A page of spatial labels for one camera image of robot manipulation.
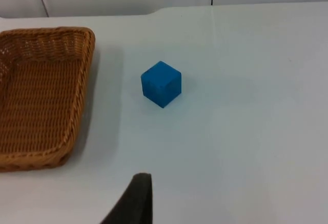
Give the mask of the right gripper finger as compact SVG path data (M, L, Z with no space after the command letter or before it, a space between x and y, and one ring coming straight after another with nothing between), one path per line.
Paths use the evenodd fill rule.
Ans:
M135 174L103 224L152 224L153 189L149 173Z

